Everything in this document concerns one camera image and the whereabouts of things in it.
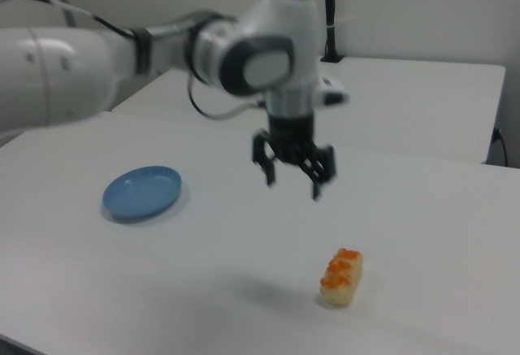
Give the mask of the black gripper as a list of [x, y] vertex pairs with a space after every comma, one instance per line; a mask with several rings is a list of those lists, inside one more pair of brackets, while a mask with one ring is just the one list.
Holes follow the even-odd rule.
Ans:
[[[314, 143], [314, 115], [286, 119], [270, 115], [269, 133], [262, 129], [253, 135], [252, 161], [259, 165], [266, 177], [266, 185], [275, 183], [275, 164], [280, 161], [298, 165], [310, 178], [312, 199], [321, 197], [322, 186], [336, 177], [336, 152], [333, 146], [318, 147]], [[276, 156], [269, 156], [266, 144]]]

